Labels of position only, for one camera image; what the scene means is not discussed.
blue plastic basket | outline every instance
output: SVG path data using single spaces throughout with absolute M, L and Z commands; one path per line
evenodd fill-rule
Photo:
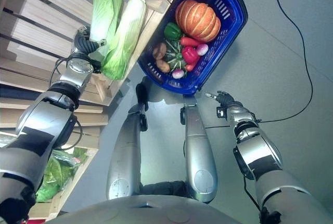
M 185 78 L 174 79 L 170 74 L 164 74 L 156 67 L 152 50 L 163 40 L 163 30 L 166 24 L 170 21 L 175 22 L 175 11 L 181 1 L 183 0 L 174 0 L 170 5 L 138 62 L 145 74 L 158 86 L 179 94 L 194 94 L 201 89 L 242 30 L 248 14 L 243 0 L 196 0 L 206 3 L 214 9 L 221 21 L 221 29 L 215 40 L 208 43 L 208 52 L 200 58 L 194 70 L 189 72 Z

red bell pepper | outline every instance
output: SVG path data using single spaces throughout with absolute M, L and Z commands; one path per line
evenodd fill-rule
M 184 46 L 195 47 L 195 46 L 200 45 L 201 43 L 197 40 L 192 39 L 192 38 L 187 38 L 187 37 L 183 36 L 181 38 L 181 44 L 184 45 Z
M 197 51 L 190 46 L 182 49 L 182 56 L 187 64 L 195 64 L 200 59 Z

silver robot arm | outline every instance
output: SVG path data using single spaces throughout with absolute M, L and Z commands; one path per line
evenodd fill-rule
M 259 128 L 255 115 L 226 92 L 206 93 L 218 101 L 216 113 L 236 136 L 234 155 L 242 174 L 255 180 L 261 224 L 333 223 L 332 216 L 291 174 L 281 154 Z
M 87 54 L 101 44 L 87 41 L 87 35 L 86 27 L 77 31 L 66 71 L 24 111 L 17 138 L 0 148 L 0 222 L 28 218 L 52 150 L 64 145 L 74 128 L 73 111 L 93 71 L 100 68 L 91 65 L 98 63 Z

orange pumpkin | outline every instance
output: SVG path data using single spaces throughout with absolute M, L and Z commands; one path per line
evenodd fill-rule
M 194 0 L 182 1 L 176 9 L 175 18 L 185 34 L 202 42 L 212 41 L 221 27 L 213 9 Z

chinese cabbage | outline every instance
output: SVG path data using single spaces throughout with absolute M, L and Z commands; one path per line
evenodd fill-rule
M 111 40 L 110 51 L 102 64 L 103 74 L 110 79 L 121 80 L 124 78 L 130 56 L 139 37 L 145 13 L 145 0 L 129 0 L 116 34 Z

